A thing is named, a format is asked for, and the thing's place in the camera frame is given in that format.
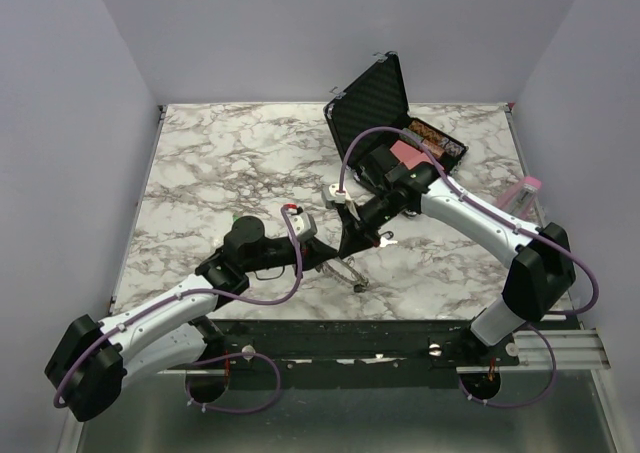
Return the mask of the black key fob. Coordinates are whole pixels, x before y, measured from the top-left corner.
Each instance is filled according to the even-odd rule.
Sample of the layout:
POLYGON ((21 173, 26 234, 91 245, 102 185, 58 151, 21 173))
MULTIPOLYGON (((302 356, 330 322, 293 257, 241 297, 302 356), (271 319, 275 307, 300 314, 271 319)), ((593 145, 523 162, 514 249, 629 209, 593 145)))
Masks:
POLYGON ((395 234, 393 231, 387 230, 379 234, 379 242, 378 242, 379 248, 385 248, 387 246, 396 245, 397 243, 398 241, 395 239, 395 234))

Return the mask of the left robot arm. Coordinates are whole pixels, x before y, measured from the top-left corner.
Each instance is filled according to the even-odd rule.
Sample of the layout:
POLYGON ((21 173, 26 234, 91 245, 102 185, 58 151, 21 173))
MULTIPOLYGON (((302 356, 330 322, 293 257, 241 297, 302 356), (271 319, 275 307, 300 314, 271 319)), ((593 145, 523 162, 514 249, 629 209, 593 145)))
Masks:
POLYGON ((84 422, 109 408, 136 379, 185 363, 214 366, 222 345, 198 334, 195 320, 231 301, 250 303, 243 293, 251 272, 293 266, 299 285, 304 272, 338 255, 317 238, 309 214, 289 208, 282 214, 285 236, 269 238, 260 219, 243 216, 221 247, 169 291, 100 321, 88 314, 72 321, 44 370, 55 388, 54 407, 84 422))

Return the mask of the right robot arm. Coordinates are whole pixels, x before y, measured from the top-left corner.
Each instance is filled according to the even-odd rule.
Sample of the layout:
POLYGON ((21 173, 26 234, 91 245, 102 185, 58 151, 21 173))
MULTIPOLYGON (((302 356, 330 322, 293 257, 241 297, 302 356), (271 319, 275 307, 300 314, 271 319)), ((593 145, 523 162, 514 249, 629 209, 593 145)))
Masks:
POLYGON ((537 229, 510 216, 440 176, 429 163, 397 170, 388 190, 363 205, 339 184, 325 189, 326 203, 342 221, 339 254, 384 246, 380 228, 404 211, 439 220, 482 246, 508 270, 500 296, 471 321, 459 343, 467 362, 483 364, 501 340, 527 322, 540 321, 575 282, 568 235, 555 223, 537 229))

